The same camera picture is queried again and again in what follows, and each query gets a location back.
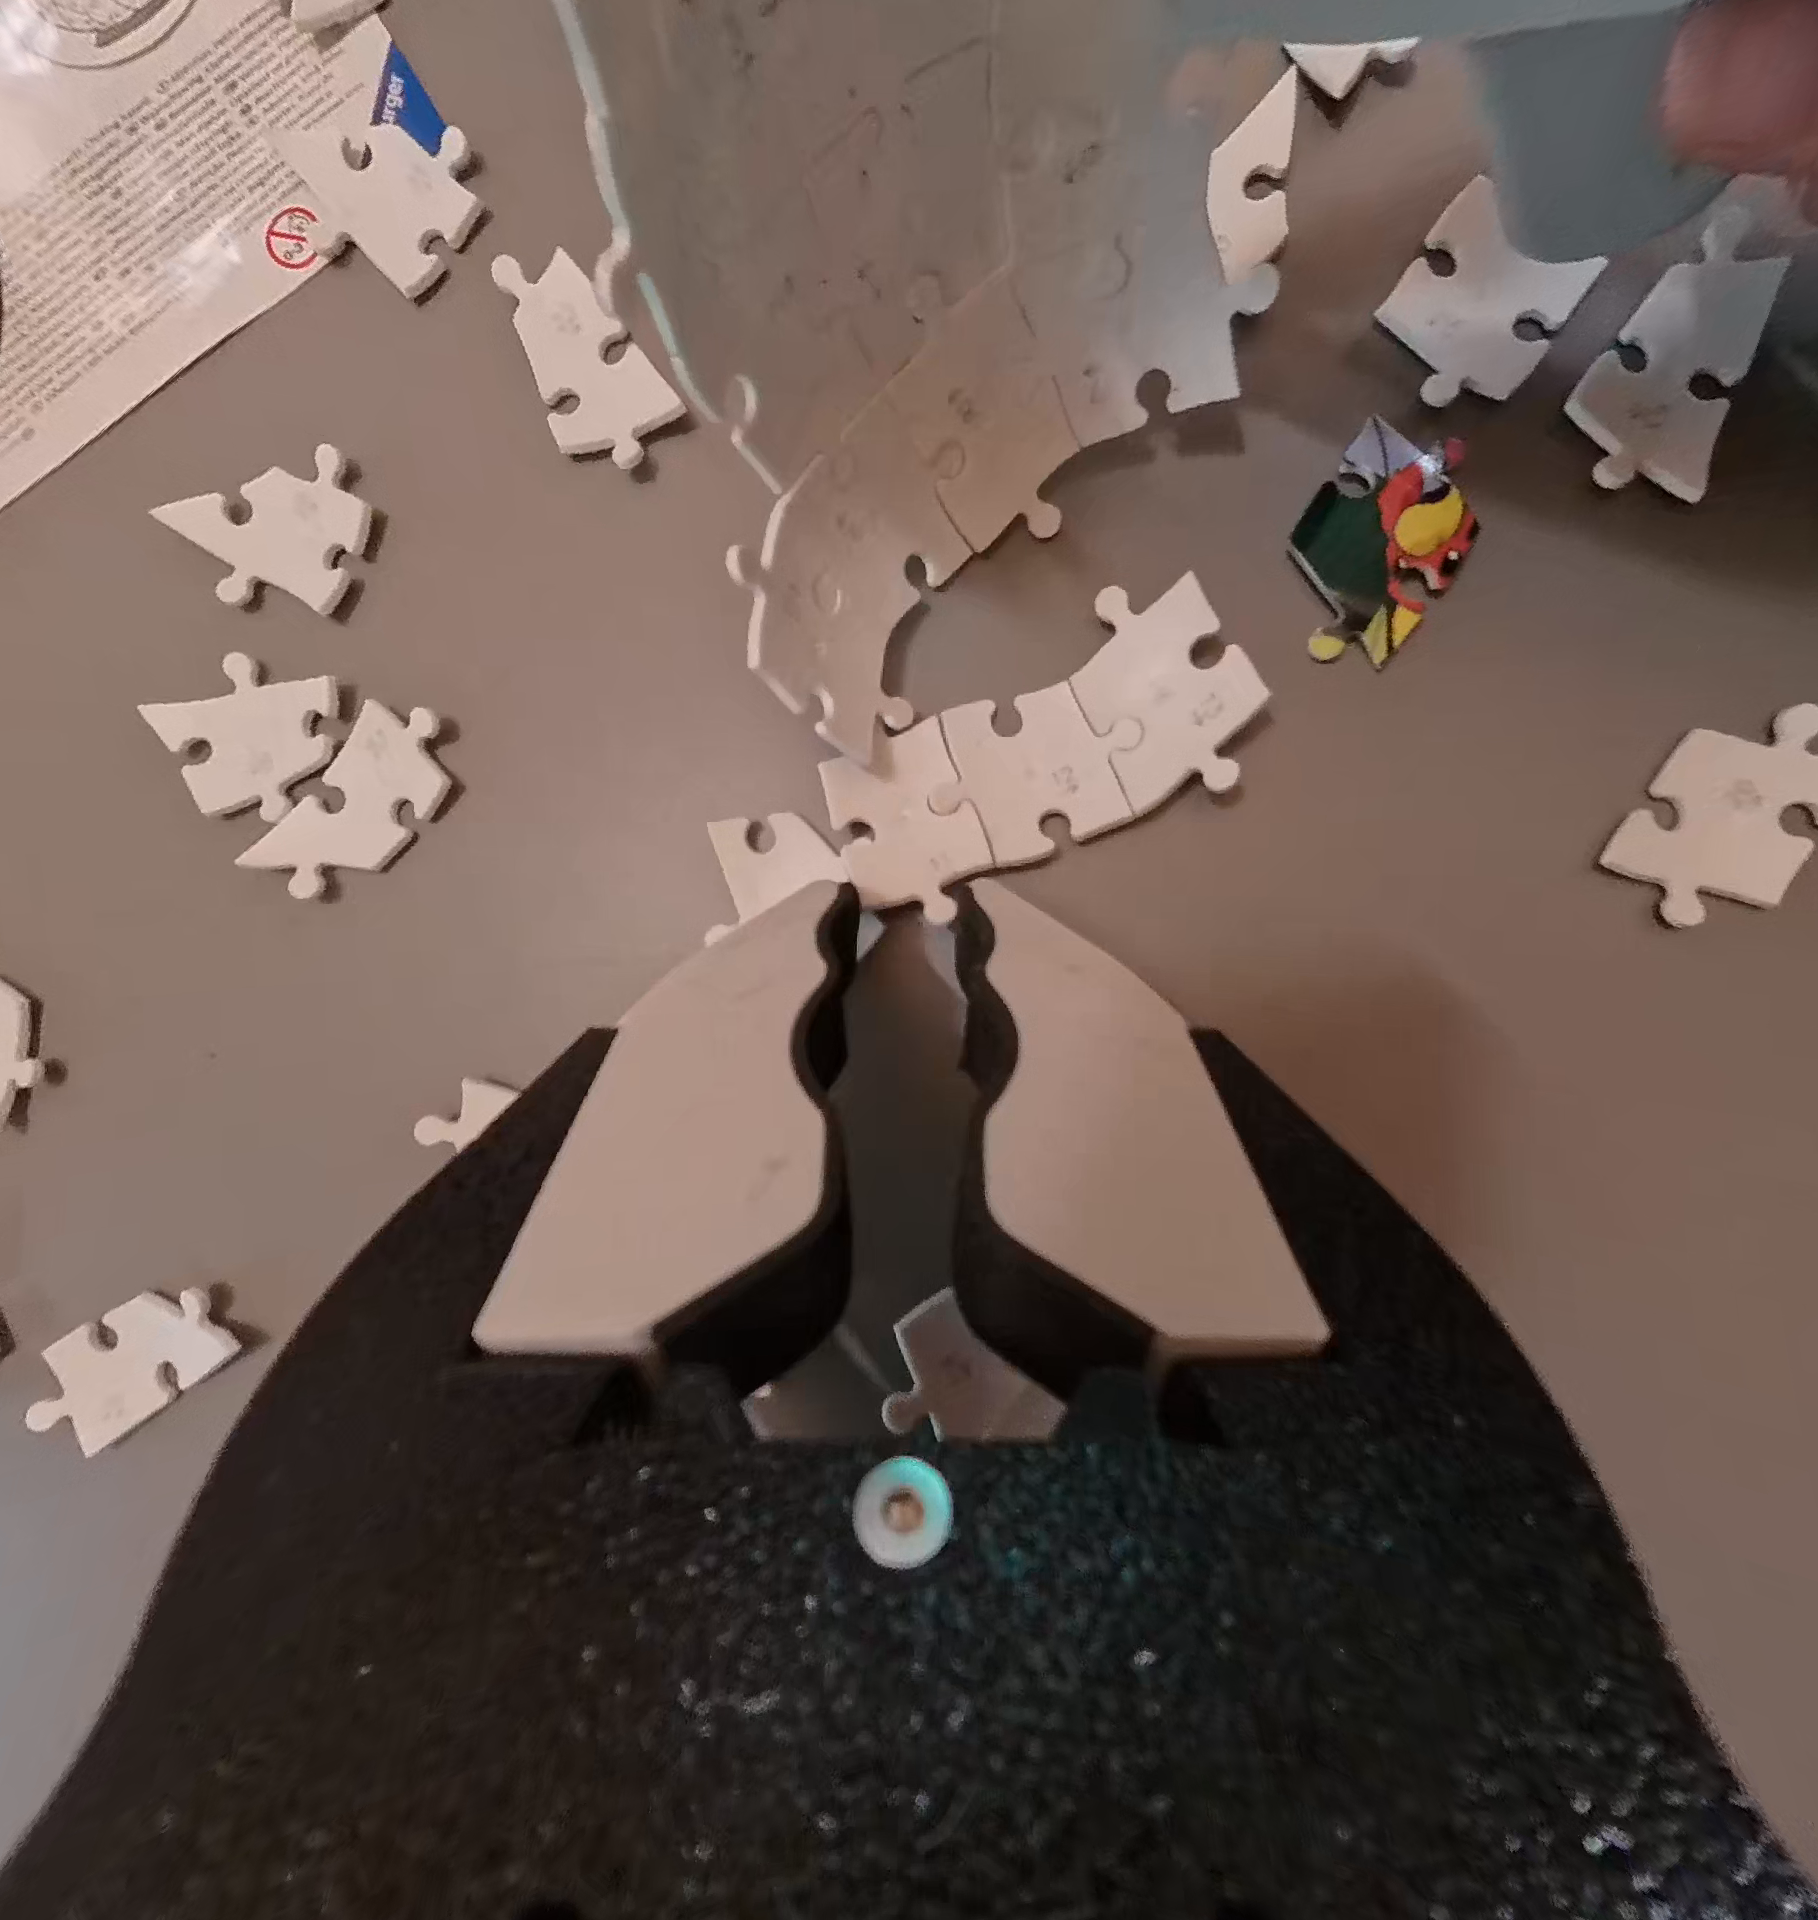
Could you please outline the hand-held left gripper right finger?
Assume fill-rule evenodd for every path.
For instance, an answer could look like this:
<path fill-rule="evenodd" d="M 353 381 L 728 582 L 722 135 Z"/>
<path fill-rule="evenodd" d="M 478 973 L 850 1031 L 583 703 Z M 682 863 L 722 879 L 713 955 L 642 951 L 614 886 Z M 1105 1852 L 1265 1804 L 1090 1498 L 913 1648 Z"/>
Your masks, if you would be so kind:
<path fill-rule="evenodd" d="M 1319 1354 L 1328 1318 L 1186 1017 L 1006 884 L 970 884 L 953 932 L 970 1330 L 1016 1365 Z"/>

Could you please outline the white instruction sheet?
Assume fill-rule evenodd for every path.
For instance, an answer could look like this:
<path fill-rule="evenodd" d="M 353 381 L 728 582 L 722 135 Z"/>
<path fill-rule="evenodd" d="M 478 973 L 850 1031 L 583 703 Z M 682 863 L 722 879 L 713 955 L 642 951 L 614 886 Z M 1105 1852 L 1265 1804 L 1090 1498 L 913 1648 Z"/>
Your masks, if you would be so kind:
<path fill-rule="evenodd" d="M 0 2 L 0 513 L 319 264 L 273 129 L 441 112 L 375 4 Z"/>

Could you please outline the joined three-piece puzzle strip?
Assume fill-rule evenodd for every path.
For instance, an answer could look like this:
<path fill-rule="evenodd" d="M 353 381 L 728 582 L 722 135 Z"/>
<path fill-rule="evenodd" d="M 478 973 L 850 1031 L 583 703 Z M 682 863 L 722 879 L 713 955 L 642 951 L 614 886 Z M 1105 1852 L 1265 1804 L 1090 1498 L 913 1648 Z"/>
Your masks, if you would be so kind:
<path fill-rule="evenodd" d="M 1241 779 L 1233 742 L 1267 709 L 1247 651 L 1222 636 L 1200 580 L 1186 571 L 1145 607 L 1104 589 L 1099 648 L 1066 681 L 929 716 L 868 760 L 818 767 L 825 809 L 849 831 L 842 858 L 869 911 L 918 907 L 949 924 L 970 879 L 1047 863 L 1060 822 L 1074 844 L 1156 813 L 1189 782 L 1212 796 Z"/>

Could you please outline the colourful printed puzzle piece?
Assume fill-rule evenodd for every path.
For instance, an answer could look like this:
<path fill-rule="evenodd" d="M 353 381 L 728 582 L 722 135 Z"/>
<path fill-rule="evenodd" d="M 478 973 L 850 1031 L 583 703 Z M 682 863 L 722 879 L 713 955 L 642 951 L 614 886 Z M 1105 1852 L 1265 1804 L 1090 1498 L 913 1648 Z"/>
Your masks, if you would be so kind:
<path fill-rule="evenodd" d="M 1370 415 L 1287 535 L 1287 557 L 1328 619 L 1317 661 L 1392 659 L 1472 552 L 1479 518 L 1460 483 L 1467 446 L 1421 444 Z"/>

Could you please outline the person's right hand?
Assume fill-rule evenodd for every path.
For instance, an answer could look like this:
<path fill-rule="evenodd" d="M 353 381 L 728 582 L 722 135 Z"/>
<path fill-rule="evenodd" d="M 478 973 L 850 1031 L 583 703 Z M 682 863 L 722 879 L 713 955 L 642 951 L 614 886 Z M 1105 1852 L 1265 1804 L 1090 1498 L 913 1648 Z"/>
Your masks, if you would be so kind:
<path fill-rule="evenodd" d="M 1664 76 L 1675 157 L 1773 178 L 1818 225 L 1818 2 L 1705 2 L 1679 24 Z"/>

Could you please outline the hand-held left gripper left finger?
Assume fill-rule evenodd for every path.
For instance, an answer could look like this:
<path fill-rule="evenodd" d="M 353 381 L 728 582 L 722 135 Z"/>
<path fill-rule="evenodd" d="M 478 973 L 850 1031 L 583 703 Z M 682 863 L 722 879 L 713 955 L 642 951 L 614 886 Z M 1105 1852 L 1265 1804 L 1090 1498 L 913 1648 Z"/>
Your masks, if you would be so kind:
<path fill-rule="evenodd" d="M 858 908 L 812 882 L 623 1016 L 471 1328 L 486 1357 L 709 1357 L 842 1196 L 828 1069 Z"/>

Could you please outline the partly built puzzle ball shell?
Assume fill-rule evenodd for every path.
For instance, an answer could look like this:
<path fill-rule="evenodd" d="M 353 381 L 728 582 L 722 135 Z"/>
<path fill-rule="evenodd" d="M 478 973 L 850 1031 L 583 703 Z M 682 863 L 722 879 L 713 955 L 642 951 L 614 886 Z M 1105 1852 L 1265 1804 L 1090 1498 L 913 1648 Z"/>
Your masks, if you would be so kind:
<path fill-rule="evenodd" d="M 747 653 L 842 754 L 906 724 L 918 595 L 1081 449 L 1240 394 L 1211 161 L 1254 4 L 556 4 L 611 219 L 600 290 L 777 500 Z"/>

